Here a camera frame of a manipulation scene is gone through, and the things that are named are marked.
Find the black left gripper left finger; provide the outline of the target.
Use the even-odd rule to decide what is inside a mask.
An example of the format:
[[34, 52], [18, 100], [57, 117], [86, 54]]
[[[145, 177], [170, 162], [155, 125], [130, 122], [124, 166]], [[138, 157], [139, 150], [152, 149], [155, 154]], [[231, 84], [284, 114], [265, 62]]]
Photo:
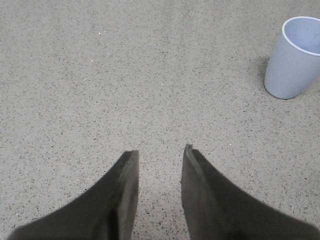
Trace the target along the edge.
[[125, 151], [111, 169], [62, 208], [16, 228], [10, 240], [130, 240], [139, 194], [139, 152]]

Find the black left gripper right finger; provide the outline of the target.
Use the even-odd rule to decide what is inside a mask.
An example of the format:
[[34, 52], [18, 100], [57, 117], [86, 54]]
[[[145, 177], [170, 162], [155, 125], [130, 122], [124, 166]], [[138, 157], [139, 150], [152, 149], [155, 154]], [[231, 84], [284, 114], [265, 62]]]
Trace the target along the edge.
[[183, 153], [181, 200], [192, 240], [318, 240], [314, 226], [241, 190], [190, 144]]

